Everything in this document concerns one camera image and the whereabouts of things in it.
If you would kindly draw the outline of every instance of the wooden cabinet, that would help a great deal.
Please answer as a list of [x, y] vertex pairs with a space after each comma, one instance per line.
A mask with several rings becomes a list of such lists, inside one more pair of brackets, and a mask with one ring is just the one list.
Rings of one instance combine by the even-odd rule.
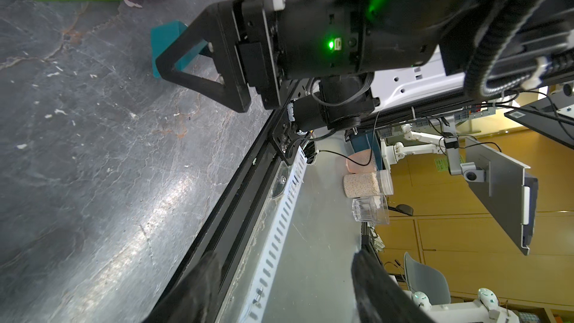
[[411, 205], [415, 217], [391, 213], [391, 225], [377, 227], [386, 246], [380, 258], [402, 264], [408, 252], [441, 271], [454, 295], [474, 297], [487, 287], [501, 301], [574, 311], [574, 151], [533, 131], [488, 141], [538, 178], [530, 255], [520, 253], [461, 176], [439, 170], [441, 155], [415, 155], [392, 166], [389, 197], [389, 205]]

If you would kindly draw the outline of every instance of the black cable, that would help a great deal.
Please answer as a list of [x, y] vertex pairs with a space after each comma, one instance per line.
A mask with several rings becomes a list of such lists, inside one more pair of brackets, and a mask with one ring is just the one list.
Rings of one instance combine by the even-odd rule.
[[441, 141], [441, 140], [444, 140], [444, 136], [439, 139], [439, 149], [440, 149], [440, 152], [442, 152], [442, 154], [446, 156], [447, 153], [444, 152], [444, 150], [442, 149], [442, 147], [440, 147], [440, 141]]
[[516, 91], [516, 90], [512, 90], [513, 92], [516, 92], [516, 94], [514, 94], [514, 96], [510, 99], [510, 100], [506, 100], [506, 101], [501, 101], [499, 103], [496, 104], [508, 104], [508, 103], [512, 103], [514, 100], [516, 100], [516, 98], [518, 97], [518, 95], [520, 95], [520, 92]]
[[500, 10], [468, 63], [464, 91], [469, 97], [484, 100], [516, 85], [511, 82], [501, 86], [498, 81], [493, 84], [487, 80], [508, 43], [542, 2], [544, 0], [508, 0]]
[[354, 163], [358, 164], [359, 166], [368, 166], [368, 165], [370, 165], [370, 164], [371, 164], [371, 160], [372, 160], [372, 158], [373, 158], [373, 155], [371, 155], [371, 157], [370, 157], [370, 159], [369, 159], [369, 162], [367, 162], [366, 164], [362, 164], [362, 163], [358, 163], [357, 161], [355, 161], [355, 160], [349, 158], [348, 156], [345, 156], [345, 155], [343, 155], [343, 154], [336, 153], [336, 152], [334, 152], [334, 151], [330, 151], [330, 150], [319, 150], [319, 152], [320, 152], [320, 153], [330, 153], [330, 154], [339, 155], [339, 156], [341, 156], [341, 157], [346, 158], [347, 160], [349, 160], [349, 161], [351, 161], [351, 162], [354, 162]]
[[[379, 118], [379, 113], [380, 113], [380, 111], [377, 111], [377, 116], [375, 116], [375, 126], [377, 125], [377, 119]], [[330, 151], [330, 150], [319, 150], [319, 152], [320, 152], [320, 153], [331, 153], [331, 154], [339, 155], [339, 156], [342, 156], [342, 157], [346, 158], [347, 160], [349, 160], [349, 161], [351, 161], [351, 162], [353, 162], [353, 163], [358, 164], [359, 166], [363, 166], [363, 167], [364, 167], [364, 166], [370, 165], [370, 164], [371, 164], [371, 161], [373, 160], [373, 157], [375, 156], [375, 150], [373, 149], [374, 145], [375, 145], [375, 129], [374, 129], [374, 127], [373, 127], [373, 136], [371, 137], [371, 154], [369, 155], [369, 162], [367, 162], [367, 163], [365, 163], [365, 164], [358, 163], [357, 161], [355, 161], [355, 160], [353, 160], [353, 159], [351, 159], [351, 158], [349, 158], [349, 157], [347, 157], [347, 156], [345, 156], [345, 155], [343, 155], [343, 154], [336, 153], [336, 152], [334, 152], [334, 151]]]
[[[456, 114], [456, 113], [461, 113], [461, 112], [466, 112], [466, 111], [468, 111], [468, 109], [467, 109], [467, 108], [463, 108], [463, 109], [458, 110], [458, 111], [450, 112], [449, 115], [454, 115], [454, 114]], [[420, 115], [423, 115], [423, 116], [425, 116], [425, 117], [424, 117], [424, 118], [411, 118], [411, 117], [412, 117], [412, 115], [411, 115], [411, 116], [409, 116], [411, 119], [409, 119], [409, 118], [407, 118], [406, 116], [403, 116], [403, 117], [397, 118], [397, 119], [395, 119], [395, 120], [393, 120], [393, 121], [391, 121], [391, 122], [384, 123], [383, 126], [379, 126], [379, 127], [377, 127], [376, 129], [377, 129], [377, 130], [380, 130], [380, 129], [387, 128], [387, 127], [389, 127], [389, 126], [398, 126], [398, 125], [403, 125], [403, 124], [417, 123], [417, 122], [420, 122], [420, 121], [428, 121], [428, 118], [440, 118], [440, 117], [441, 117], [441, 116], [438, 116], [438, 117], [426, 116], [426, 115], [424, 115], [424, 112], [423, 112], [423, 113], [420, 113]], [[368, 125], [368, 124], [366, 124], [366, 125], [364, 125], [364, 126], [361, 126], [361, 128], [362, 128], [362, 129], [365, 129], [365, 130], [370, 130], [370, 129], [371, 129], [371, 128], [370, 128], [370, 125]]]
[[432, 118], [429, 118], [428, 116], [426, 116], [429, 119], [429, 124], [432, 126], [432, 128], [439, 133], [440, 136], [444, 136], [442, 133], [444, 132], [444, 130], [442, 129], [442, 121], [441, 119], [437, 118], [437, 120], [439, 121], [440, 124], [440, 129], [441, 131], [437, 130], [436, 127], [434, 127], [434, 125], [432, 124]]
[[464, 147], [460, 147], [460, 148], [468, 148], [468, 147], [472, 147], [472, 146], [485, 145], [485, 144], [492, 144], [492, 145], [496, 146], [500, 152], [502, 152], [502, 149], [500, 148], [500, 146], [498, 146], [498, 144], [496, 142], [492, 142], [492, 141], [479, 142], [478, 144], [472, 144], [472, 145], [468, 145], [468, 146], [464, 146]]
[[325, 140], [326, 138], [332, 136], [332, 135], [333, 135], [334, 133], [336, 133], [336, 132], [337, 132], [336, 130], [331, 130], [331, 131], [329, 131], [328, 133], [326, 133], [325, 135], [320, 136], [320, 137], [318, 137], [318, 138], [305, 139], [305, 140], [309, 140], [309, 141], [312, 141], [312, 142], [317, 142], [317, 141]]
[[[528, 112], [528, 113], [531, 113], [534, 115], [542, 116], [544, 118], [550, 118], [552, 120], [556, 120], [556, 121], [559, 121], [559, 122], [564, 123], [564, 124], [574, 125], [574, 121], [572, 121], [572, 120], [566, 120], [565, 118], [556, 118], [553, 115], [549, 115], [547, 113], [536, 111], [536, 110], [531, 110], [531, 109], [527, 109], [527, 108], [515, 108], [514, 106], [510, 106], [510, 105], [494, 104], [494, 106], [496, 106], [497, 108], [507, 108], [507, 109], [514, 109], [516, 111], [524, 111], [524, 112]], [[492, 107], [492, 104], [485, 104], [481, 107], [483, 107], [483, 108]]]
[[308, 86], [309, 89], [307, 91], [309, 91], [311, 93], [311, 96], [315, 99], [315, 101], [317, 101], [319, 104], [321, 104], [323, 106], [328, 106], [328, 107], [342, 106], [342, 105], [345, 105], [345, 104], [352, 102], [353, 100], [357, 99], [362, 94], [367, 92], [367, 90], [371, 87], [371, 84], [373, 83], [374, 77], [375, 77], [375, 73], [373, 73], [373, 72], [367, 73], [367, 76], [364, 79], [364, 83], [363, 83], [363, 86], [361, 87], [361, 89], [359, 89], [359, 91], [357, 91], [356, 93], [351, 95], [351, 97], [341, 101], [340, 103], [326, 103], [325, 101], [323, 101], [319, 97], [317, 97], [315, 95], [315, 93], [313, 92], [313, 84], [315, 83], [315, 78], [312, 78], [310, 80], [310, 84]]
[[[556, 118], [560, 118], [560, 114], [558, 113], [558, 110], [556, 108], [556, 105], [554, 104], [554, 101], [552, 101], [552, 99], [550, 98], [550, 95], [542, 93], [542, 92], [538, 92], [536, 90], [528, 90], [528, 91], [524, 91], [525, 93], [537, 93], [537, 94], [542, 94], [544, 96], [546, 96], [546, 98], [548, 99], [548, 101], [550, 102], [550, 105], [552, 106], [552, 110], [554, 110], [554, 115], [556, 115]], [[564, 131], [564, 133], [572, 140], [574, 140], [574, 136], [572, 136], [564, 127], [564, 124], [560, 121], [558, 121], [558, 124], [560, 125], [560, 127], [562, 127], [562, 130]]]

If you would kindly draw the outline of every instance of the teal block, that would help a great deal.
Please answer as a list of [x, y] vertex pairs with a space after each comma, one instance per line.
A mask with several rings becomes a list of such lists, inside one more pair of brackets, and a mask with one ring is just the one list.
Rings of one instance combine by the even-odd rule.
[[[155, 59], [160, 56], [165, 49], [167, 49], [180, 35], [187, 29], [187, 25], [182, 22], [175, 20], [167, 24], [163, 24], [152, 28], [150, 37], [152, 40], [152, 66], [153, 66], [153, 76], [161, 77], [160, 73], [155, 67]], [[206, 41], [194, 46], [187, 54], [185, 54], [176, 63], [176, 69], [183, 71], [183, 69], [196, 57], [199, 52], [207, 45]]]

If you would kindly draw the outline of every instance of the table surface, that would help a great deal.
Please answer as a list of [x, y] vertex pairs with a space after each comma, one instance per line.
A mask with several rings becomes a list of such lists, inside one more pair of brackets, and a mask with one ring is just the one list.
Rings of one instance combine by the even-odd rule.
[[153, 78], [150, 29], [220, 0], [134, 1], [0, 0], [2, 322], [141, 321], [269, 115]]
[[[317, 145], [322, 150], [353, 153], [342, 132]], [[319, 154], [316, 163], [307, 167], [262, 322], [359, 321], [351, 263], [361, 248], [361, 223], [353, 218], [351, 199], [343, 191], [343, 176], [348, 173], [344, 158], [327, 153]], [[233, 277], [219, 322], [246, 318], [243, 305], [251, 299], [248, 288], [276, 207], [277, 202], [268, 198]]]

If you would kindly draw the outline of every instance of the label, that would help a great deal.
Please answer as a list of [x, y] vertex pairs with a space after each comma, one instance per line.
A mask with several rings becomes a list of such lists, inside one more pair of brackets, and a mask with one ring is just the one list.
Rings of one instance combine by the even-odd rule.
[[[460, 157], [460, 163], [464, 163], [464, 159], [462, 156]], [[446, 157], [440, 159], [434, 159], [434, 165], [436, 166], [436, 170], [438, 172], [448, 171], [448, 159]]]
[[526, 116], [526, 114], [520, 111], [515, 111], [513, 113], [509, 113], [508, 116], [512, 116], [513, 118], [521, 118], [523, 116]]

